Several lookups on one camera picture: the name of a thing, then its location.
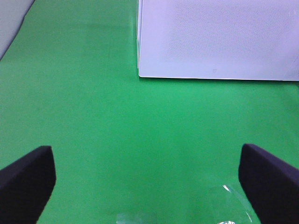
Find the white wall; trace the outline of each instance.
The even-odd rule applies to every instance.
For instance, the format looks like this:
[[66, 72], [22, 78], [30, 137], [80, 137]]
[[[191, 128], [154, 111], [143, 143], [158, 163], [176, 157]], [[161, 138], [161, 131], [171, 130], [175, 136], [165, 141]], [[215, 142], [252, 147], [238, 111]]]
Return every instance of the white wall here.
[[34, 0], [0, 0], [0, 59], [17, 34]]

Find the green floor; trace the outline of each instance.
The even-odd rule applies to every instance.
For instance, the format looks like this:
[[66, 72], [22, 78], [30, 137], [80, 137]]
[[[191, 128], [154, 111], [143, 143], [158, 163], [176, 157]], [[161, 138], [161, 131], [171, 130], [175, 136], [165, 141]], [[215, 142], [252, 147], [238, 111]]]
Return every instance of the green floor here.
[[53, 146], [57, 183], [38, 224], [259, 223], [240, 150], [255, 143], [299, 167], [299, 84], [139, 78], [135, 9], [34, 3], [0, 62], [0, 168]]

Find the black foam pad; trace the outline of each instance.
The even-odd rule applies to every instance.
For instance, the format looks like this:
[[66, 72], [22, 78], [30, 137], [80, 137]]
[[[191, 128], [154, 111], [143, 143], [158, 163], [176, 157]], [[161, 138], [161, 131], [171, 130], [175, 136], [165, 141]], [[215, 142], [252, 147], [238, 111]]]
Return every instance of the black foam pad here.
[[0, 224], [35, 224], [56, 182], [50, 146], [41, 146], [0, 171]]
[[299, 170], [295, 167], [245, 144], [239, 181], [262, 224], [299, 223]]

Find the green mat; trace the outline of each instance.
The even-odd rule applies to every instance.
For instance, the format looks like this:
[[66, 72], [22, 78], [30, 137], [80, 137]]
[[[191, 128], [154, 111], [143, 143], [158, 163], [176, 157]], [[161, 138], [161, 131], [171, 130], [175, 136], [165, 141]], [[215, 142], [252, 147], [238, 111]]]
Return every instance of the green mat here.
[[0, 167], [53, 147], [38, 224], [259, 223], [243, 143], [299, 167], [299, 84], [142, 79], [135, 0], [38, 0], [0, 62]]

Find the perforated white surface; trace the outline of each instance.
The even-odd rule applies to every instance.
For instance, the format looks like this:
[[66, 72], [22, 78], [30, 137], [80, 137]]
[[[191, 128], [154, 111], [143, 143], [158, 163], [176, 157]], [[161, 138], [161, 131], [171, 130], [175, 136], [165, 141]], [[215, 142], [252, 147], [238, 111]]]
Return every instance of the perforated white surface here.
[[141, 77], [299, 80], [299, 0], [143, 0]]

